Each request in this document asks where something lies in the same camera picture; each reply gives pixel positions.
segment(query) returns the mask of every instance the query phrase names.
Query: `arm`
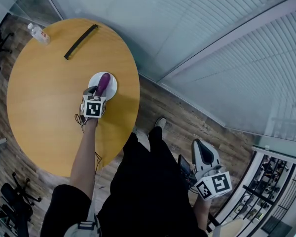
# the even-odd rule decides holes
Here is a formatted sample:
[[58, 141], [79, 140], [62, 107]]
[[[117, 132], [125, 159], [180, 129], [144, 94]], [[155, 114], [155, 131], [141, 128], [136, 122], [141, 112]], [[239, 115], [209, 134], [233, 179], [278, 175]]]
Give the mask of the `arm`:
[[93, 118], [85, 124], [85, 132], [74, 159], [70, 174], [70, 185], [83, 191], [91, 200], [95, 178], [95, 128], [98, 119]]
[[211, 200], [204, 201], [200, 195], [198, 195], [196, 202], [193, 206], [193, 211], [197, 219], [198, 227], [206, 231], [207, 219], [209, 208], [211, 207]]

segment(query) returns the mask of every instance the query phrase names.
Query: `table top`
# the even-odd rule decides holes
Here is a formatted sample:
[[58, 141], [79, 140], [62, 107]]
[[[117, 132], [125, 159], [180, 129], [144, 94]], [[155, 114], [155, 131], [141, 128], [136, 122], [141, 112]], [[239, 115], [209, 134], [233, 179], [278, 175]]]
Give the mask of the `table top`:
[[[99, 27], [69, 57], [64, 55], [93, 24]], [[96, 152], [103, 165], [122, 150], [136, 121], [139, 77], [133, 56], [108, 26], [88, 19], [67, 19], [45, 28], [49, 45], [31, 39], [17, 58], [8, 84], [7, 112], [16, 141], [40, 168], [70, 176], [82, 138], [78, 113], [91, 77], [106, 71], [117, 80], [115, 96], [96, 130]]]

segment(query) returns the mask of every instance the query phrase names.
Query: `purple object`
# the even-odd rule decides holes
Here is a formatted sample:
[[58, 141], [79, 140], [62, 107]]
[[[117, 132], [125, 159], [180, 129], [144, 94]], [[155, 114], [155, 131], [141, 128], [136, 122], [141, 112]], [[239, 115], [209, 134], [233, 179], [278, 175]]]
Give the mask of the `purple object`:
[[105, 89], [107, 88], [109, 82], [111, 80], [111, 76], [109, 73], [105, 73], [101, 76], [99, 84], [97, 86], [97, 90], [95, 91], [95, 96], [101, 97]]

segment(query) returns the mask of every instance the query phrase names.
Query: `water bottle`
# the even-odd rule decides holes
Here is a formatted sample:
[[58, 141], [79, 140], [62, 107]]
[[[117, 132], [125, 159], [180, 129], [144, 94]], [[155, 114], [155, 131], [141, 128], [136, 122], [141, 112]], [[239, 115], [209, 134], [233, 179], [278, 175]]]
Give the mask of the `water bottle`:
[[33, 25], [30, 23], [28, 25], [28, 29], [30, 30], [31, 35], [36, 38], [39, 42], [48, 45], [50, 42], [50, 37], [44, 32], [41, 27], [38, 25]]

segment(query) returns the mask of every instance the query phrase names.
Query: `floor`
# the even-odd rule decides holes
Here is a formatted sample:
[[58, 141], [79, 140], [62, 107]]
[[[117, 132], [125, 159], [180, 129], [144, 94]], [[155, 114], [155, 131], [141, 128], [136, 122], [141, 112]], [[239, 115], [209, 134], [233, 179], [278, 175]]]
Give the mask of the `floor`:
[[[6, 182], [14, 186], [11, 176], [13, 171], [21, 181], [30, 178], [29, 193], [42, 198], [42, 202], [36, 203], [33, 207], [34, 214], [29, 224], [30, 236], [37, 236], [53, 189], [59, 184], [68, 183], [69, 180], [35, 166], [19, 148], [9, 126], [6, 111], [7, 86], [13, 64], [31, 38], [26, 27], [27, 22], [15, 16], [8, 16], [2, 26], [3, 36], [10, 31], [14, 32], [15, 36], [5, 46], [12, 49], [13, 53], [4, 54], [0, 60], [2, 67], [0, 71], [0, 138], [7, 138], [6, 146], [0, 147], [0, 189]], [[147, 134], [157, 118], [166, 117], [168, 122], [163, 136], [174, 157], [177, 159], [178, 155], [182, 154], [191, 161], [191, 142], [194, 138], [201, 138], [218, 149], [221, 161], [229, 171], [233, 187], [235, 187], [253, 155], [251, 146], [254, 137], [221, 127], [179, 98], [142, 77], [140, 77], [140, 84], [140, 109], [136, 121], [139, 132]], [[96, 212], [101, 209], [110, 194], [110, 183], [121, 160], [122, 152], [104, 168], [96, 184]], [[220, 209], [229, 195], [230, 193], [213, 201], [212, 214]], [[193, 204], [196, 195], [190, 193], [189, 197]]]

